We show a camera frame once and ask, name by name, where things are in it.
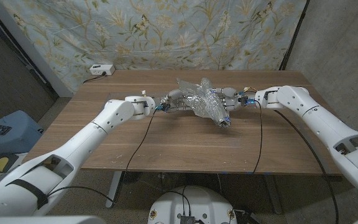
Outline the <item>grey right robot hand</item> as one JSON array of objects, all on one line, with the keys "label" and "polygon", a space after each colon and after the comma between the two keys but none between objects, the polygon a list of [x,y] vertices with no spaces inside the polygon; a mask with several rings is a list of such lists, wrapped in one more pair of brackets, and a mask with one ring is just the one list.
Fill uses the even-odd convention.
[{"label": "grey right robot hand", "polygon": [[237,92],[235,89],[226,88],[211,88],[210,91],[218,95],[224,109],[227,112],[236,111],[241,106],[245,106],[249,97],[243,92]]}]

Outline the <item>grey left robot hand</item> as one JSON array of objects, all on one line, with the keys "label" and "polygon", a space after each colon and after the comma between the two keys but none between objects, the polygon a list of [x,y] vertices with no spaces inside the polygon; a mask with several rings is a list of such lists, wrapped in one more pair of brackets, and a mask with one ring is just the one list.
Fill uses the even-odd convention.
[{"label": "grey left robot hand", "polygon": [[185,100],[185,95],[179,89],[170,91],[166,96],[154,98],[156,110],[165,113],[192,111],[193,109],[185,103]]}]

